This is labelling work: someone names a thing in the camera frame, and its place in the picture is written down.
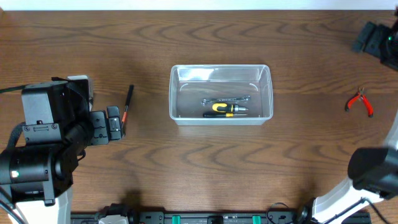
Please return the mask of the slim black yellow screwdriver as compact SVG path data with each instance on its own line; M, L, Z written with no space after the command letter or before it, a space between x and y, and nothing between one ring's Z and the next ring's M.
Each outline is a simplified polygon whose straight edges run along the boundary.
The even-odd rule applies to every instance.
M246 114L220 113L215 111L207 111L203 113L204 118L233 118L237 116L246 116Z

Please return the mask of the stubby yellow black screwdriver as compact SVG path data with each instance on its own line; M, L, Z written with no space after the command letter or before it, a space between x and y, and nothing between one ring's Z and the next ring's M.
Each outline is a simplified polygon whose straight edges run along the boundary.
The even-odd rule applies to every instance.
M249 109L236 104L215 103L212 106L212 110L219 113L240 113L248 111Z

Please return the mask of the small hammer black orange handle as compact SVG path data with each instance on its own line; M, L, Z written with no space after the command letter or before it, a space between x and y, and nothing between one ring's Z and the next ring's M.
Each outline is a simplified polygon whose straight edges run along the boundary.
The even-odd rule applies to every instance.
M123 134L122 137L124 137L126 135L125 125L126 125L126 120L127 120L127 112L128 112L129 105L130 105L130 102L131 102L133 90L134 90L134 85L130 85L129 89L128 89L128 92L127 92L126 101L125 101L123 117L122 117L122 120L121 120L121 131L122 131L122 134Z

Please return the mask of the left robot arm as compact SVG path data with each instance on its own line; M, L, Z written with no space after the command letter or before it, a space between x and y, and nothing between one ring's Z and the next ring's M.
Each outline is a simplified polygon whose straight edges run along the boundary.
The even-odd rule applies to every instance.
M70 223L73 171L87 147L122 139L119 108L94 111L84 75L20 89L25 120L1 153L1 208L13 223Z

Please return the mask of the red handled pliers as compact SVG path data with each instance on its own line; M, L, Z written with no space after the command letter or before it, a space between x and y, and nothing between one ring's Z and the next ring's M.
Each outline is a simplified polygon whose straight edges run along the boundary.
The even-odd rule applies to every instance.
M356 94L346 102L345 111L349 111L354 105L354 103L357 101L363 102L364 106L367 109L368 117L372 118L374 116L374 109L364 92L364 88L358 88Z

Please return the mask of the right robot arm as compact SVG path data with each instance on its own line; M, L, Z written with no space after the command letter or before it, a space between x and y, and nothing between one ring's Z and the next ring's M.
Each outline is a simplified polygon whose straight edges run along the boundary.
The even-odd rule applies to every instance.
M353 51L365 52L397 70L397 25L387 27L368 22L353 44ZM294 223L370 223L367 206L397 196L397 123L394 122L382 146L361 147L353 153L348 175L327 194L313 198L296 213Z

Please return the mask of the silver ratchet wrench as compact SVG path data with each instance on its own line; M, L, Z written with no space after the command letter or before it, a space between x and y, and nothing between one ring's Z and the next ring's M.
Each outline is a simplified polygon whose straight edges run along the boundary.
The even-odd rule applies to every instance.
M201 104L203 106L209 103L217 103L217 102L236 102L236 101L249 101L251 99L250 95L234 97L234 98L203 98L201 100Z

